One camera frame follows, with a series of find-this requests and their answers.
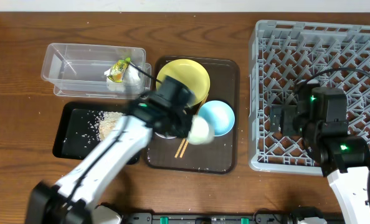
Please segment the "white bowl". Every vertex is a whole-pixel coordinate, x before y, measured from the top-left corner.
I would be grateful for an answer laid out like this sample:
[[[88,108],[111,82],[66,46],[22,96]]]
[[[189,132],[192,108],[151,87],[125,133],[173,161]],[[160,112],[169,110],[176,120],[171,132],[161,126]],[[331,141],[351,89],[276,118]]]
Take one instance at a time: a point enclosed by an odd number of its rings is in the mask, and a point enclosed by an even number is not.
[[[161,134],[161,133],[158,133],[158,132],[155,132],[155,135],[157,135],[158,137],[163,138],[163,139],[175,139],[175,138],[177,138],[176,136],[164,135],[164,134]]]

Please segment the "white tissue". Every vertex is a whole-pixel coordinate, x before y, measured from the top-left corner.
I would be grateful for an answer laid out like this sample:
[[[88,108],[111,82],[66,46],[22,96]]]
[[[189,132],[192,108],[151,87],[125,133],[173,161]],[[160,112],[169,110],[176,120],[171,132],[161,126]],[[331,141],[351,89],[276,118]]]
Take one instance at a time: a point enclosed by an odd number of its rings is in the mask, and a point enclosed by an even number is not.
[[[127,86],[138,88],[138,86],[141,84],[141,78],[139,76],[139,71],[134,66],[129,65],[128,68],[126,69],[126,72],[123,76],[123,81],[121,83],[113,82],[109,80],[107,77],[106,77],[106,83],[107,83],[107,88],[110,91],[124,92]]]

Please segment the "small white cup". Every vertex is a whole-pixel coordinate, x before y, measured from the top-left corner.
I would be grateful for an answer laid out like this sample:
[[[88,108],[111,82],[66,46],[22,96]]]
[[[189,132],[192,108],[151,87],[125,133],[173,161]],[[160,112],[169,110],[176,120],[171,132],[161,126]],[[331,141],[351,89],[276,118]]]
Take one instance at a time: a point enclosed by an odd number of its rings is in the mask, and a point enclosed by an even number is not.
[[[209,144],[214,139],[214,127],[198,115],[192,117],[192,126],[187,141],[192,145]]]

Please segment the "light blue bowl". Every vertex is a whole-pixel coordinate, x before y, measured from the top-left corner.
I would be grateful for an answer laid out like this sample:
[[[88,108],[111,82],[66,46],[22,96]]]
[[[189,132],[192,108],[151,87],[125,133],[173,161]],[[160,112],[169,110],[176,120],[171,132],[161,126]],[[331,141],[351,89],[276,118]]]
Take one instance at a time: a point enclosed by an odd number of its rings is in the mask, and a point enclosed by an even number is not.
[[[214,128],[214,136],[228,134],[235,124],[233,109],[223,101],[208,101],[200,107],[197,114]]]

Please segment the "green snack wrapper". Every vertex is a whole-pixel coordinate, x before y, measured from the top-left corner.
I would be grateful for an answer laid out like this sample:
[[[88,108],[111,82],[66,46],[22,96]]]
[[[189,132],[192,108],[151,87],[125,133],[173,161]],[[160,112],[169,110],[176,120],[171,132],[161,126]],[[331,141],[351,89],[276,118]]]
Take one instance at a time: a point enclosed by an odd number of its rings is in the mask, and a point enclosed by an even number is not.
[[[120,59],[105,72],[105,76],[113,82],[121,83],[123,81],[123,76],[126,72],[126,69],[128,68],[130,63],[130,57]]]

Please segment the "pile of rice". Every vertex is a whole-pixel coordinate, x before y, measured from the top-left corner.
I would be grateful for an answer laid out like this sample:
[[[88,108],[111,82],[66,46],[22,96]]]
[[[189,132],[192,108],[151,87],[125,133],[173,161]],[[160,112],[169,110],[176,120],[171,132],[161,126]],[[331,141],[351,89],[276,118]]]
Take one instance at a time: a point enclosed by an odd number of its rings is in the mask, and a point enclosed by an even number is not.
[[[75,109],[69,119],[64,146],[94,147],[110,134],[122,116],[121,112]]]

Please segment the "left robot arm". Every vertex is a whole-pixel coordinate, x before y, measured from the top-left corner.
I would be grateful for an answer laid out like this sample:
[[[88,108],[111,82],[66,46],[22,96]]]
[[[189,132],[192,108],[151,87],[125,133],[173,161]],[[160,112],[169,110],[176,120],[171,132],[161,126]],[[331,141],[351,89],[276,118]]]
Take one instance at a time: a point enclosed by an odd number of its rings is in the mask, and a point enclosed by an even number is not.
[[[102,193],[153,133],[188,136],[192,115],[184,109],[193,99],[185,84],[166,77],[157,90],[130,101],[110,134],[74,170],[51,187],[39,182],[33,188],[25,222],[92,223]]]

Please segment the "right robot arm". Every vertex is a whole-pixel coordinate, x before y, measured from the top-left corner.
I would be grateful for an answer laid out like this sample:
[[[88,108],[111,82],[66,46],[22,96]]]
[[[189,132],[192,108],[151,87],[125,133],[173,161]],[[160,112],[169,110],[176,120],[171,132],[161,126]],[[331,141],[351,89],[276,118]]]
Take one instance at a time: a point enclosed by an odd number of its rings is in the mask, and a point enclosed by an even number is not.
[[[370,150],[348,133],[347,96],[314,80],[297,89],[296,105],[273,105],[270,130],[301,137],[328,179],[346,223],[370,223]]]

